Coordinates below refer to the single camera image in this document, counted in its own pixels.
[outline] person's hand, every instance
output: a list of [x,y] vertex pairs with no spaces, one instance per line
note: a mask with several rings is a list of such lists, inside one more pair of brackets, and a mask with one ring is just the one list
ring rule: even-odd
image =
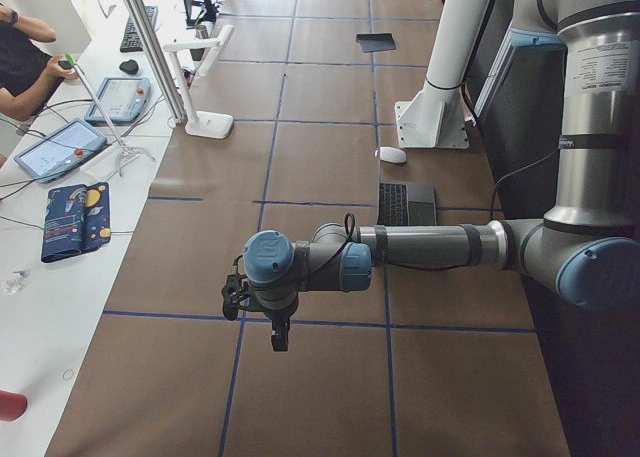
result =
[[65,60],[64,55],[55,55],[49,59],[47,66],[44,69],[46,75],[50,77],[62,77],[66,80],[75,80],[78,78],[78,74],[74,69],[65,70],[58,64],[59,61]]

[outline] touchscreen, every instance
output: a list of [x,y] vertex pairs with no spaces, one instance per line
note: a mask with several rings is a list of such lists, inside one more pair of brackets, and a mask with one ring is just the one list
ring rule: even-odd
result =
[[36,174],[46,175],[74,155],[76,149],[90,147],[94,140],[96,140],[96,134],[84,125],[71,125],[23,154],[20,159]]
[[[112,79],[107,81],[107,85],[98,97],[109,117],[112,119],[126,119],[129,116],[131,101],[136,95],[139,85],[140,81],[137,79]],[[94,107],[91,117],[102,117],[97,107]]]

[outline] red object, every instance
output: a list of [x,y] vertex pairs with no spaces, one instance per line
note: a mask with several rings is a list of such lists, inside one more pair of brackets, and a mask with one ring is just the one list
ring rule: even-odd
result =
[[27,398],[22,394],[0,390],[0,420],[16,420],[27,410]]

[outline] wristwatch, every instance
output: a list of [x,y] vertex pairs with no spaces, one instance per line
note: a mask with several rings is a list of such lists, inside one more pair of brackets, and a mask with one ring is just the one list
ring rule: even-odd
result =
[[10,27],[13,27],[15,25],[15,23],[18,21],[18,13],[11,9],[11,18],[9,19],[9,22],[2,22],[4,25],[8,25]]

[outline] black mouse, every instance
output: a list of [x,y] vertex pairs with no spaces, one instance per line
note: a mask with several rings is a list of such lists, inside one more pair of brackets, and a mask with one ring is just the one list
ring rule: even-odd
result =
[[118,68],[125,74],[129,75],[136,75],[140,69],[140,67],[138,67],[138,63],[133,59],[125,60]]

